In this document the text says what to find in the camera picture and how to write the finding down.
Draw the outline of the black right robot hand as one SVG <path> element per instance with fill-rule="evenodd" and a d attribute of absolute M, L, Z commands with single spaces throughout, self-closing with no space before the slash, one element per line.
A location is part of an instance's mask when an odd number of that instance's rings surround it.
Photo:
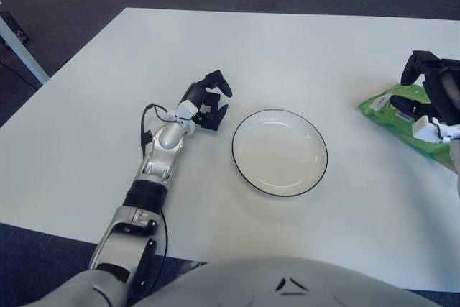
<path fill-rule="evenodd" d="M 393 95 L 391 105 L 414 120 L 426 115 L 446 125 L 459 124 L 459 61 L 438 58 L 430 51 L 414 50 L 406 62 L 400 84 L 410 86 L 421 75 L 430 101 L 422 103 Z"/>

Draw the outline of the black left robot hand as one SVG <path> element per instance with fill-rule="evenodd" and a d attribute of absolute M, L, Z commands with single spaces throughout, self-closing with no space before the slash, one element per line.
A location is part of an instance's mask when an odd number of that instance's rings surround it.
<path fill-rule="evenodd" d="M 177 118 L 217 131 L 229 107 L 228 104 L 219 106 L 221 95 L 231 98 L 233 93 L 222 72 L 215 70 L 189 85 L 176 108 Z"/>

